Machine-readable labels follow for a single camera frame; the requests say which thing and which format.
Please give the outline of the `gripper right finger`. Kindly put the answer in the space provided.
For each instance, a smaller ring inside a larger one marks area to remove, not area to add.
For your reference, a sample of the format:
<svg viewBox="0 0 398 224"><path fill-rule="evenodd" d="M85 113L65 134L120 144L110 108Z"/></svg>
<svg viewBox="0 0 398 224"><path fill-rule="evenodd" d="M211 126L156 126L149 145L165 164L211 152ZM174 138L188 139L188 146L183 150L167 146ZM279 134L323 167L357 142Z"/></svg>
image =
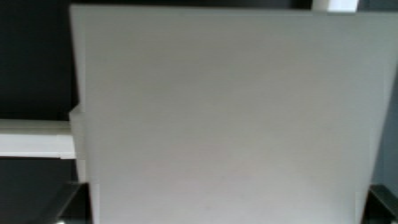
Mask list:
<svg viewBox="0 0 398 224"><path fill-rule="evenodd" d="M362 224L398 224L398 197L383 185L369 187Z"/></svg>

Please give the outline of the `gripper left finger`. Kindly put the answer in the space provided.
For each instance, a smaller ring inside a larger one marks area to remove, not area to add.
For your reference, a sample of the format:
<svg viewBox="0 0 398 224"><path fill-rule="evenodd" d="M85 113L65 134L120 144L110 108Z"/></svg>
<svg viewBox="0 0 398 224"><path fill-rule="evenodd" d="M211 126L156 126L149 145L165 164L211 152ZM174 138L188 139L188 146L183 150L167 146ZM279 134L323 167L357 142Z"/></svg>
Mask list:
<svg viewBox="0 0 398 224"><path fill-rule="evenodd" d="M69 182L55 197L49 224L92 224L88 185Z"/></svg>

